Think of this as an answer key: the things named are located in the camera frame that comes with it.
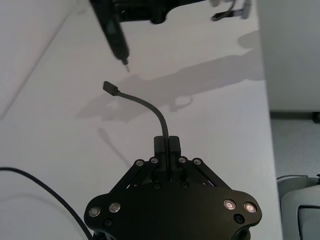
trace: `cable connector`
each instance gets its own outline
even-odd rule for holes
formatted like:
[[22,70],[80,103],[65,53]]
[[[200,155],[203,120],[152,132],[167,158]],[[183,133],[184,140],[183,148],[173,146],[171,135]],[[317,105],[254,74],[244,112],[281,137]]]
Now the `cable connector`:
[[117,96],[118,93],[120,92],[118,90],[118,87],[113,85],[111,82],[105,81],[103,83],[103,90],[105,90],[108,94],[112,95],[112,96]]

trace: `black cable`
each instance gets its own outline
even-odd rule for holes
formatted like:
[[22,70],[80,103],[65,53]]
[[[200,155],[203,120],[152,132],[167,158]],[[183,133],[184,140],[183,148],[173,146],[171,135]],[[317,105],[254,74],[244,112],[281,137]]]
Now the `black cable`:
[[233,9],[234,9],[235,5],[236,5],[236,0],[232,0],[232,4],[227,11],[215,14],[211,18],[211,20],[214,22],[217,22],[217,21],[220,21],[221,19],[227,18],[230,14],[233,13]]
[[105,90],[107,93],[111,94],[112,96],[119,96],[124,99],[128,99],[131,101],[134,101],[138,104],[141,104],[145,106],[146,108],[150,109],[159,119],[161,128],[162,128],[162,135],[164,137],[164,151],[165,151],[165,160],[166,160],[166,169],[169,170],[169,131],[168,131],[168,126],[165,117],[163,114],[160,112],[158,108],[153,106],[151,103],[138,98],[136,96],[132,96],[129,94],[122,93],[118,90],[118,87],[113,85],[112,83],[105,81],[103,83],[103,90]]
[[57,194],[55,191],[53,191],[49,186],[44,184],[42,181],[40,181],[38,178],[32,176],[31,174],[22,171],[20,169],[14,168],[14,167],[0,167],[0,171],[9,171],[9,172],[14,172],[17,174],[21,174],[22,176],[25,176],[26,178],[30,179],[31,181],[35,182],[38,184],[40,187],[42,187],[44,190],[46,190],[48,193],[50,193],[55,199],[59,201],[67,210],[68,212],[72,215],[72,217],[76,220],[76,222],[79,224],[81,229],[83,230],[84,234],[88,238],[88,240],[93,240],[93,237],[87,228],[86,224],[81,220],[81,218],[78,216],[76,211],[61,197],[59,194]]

